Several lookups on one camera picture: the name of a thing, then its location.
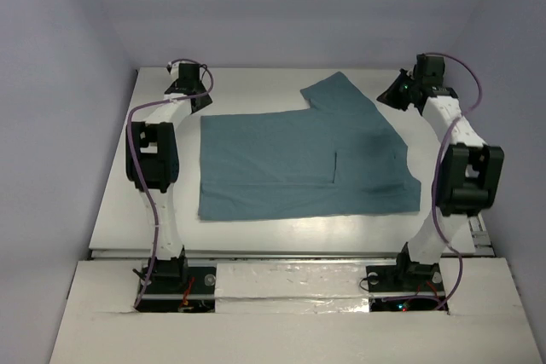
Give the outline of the teal t shirt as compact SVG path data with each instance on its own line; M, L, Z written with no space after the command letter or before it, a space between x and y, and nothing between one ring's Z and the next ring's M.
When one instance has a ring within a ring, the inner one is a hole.
M303 110L201 119L200 219L419 211L404 140L344 73L301 95Z

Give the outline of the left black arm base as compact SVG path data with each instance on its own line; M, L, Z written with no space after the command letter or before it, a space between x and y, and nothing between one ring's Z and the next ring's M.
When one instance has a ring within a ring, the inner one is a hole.
M217 266L190 263L185 250L170 260L151 258L133 269L140 280L134 309L141 313L212 313Z

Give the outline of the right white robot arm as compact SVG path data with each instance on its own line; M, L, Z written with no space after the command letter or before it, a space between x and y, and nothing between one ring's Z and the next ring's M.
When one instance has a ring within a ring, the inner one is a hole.
M404 244L393 265L371 266L365 281L372 293L418 292L440 278L445 250L471 217L492 207L504 151L485 142L467 119L457 93L444 85L448 55L424 53L412 71L401 70L378 101L398 110L414 106L432 127L440 148L431 186L429 216Z

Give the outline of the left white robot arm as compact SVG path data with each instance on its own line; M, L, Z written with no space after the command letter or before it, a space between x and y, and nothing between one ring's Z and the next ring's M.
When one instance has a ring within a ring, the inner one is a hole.
M214 80L210 77L210 84L204 85L210 70L189 59L170 61L166 70L171 84L163 98L128 113L125 172L142 196L153 234L148 265L138 273L142 287L178 292L188 284L189 271L175 216L173 189L180 171L176 130L187 117L212 104Z

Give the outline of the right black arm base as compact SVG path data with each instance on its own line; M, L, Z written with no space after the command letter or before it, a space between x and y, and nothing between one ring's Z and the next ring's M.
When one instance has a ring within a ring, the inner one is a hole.
M398 311L408 311L413 302L435 302L433 309L445 309L444 285L439 263L412 261L408 245L397 254L394 264L371 265L359 287L380 295L382 303L393 303Z

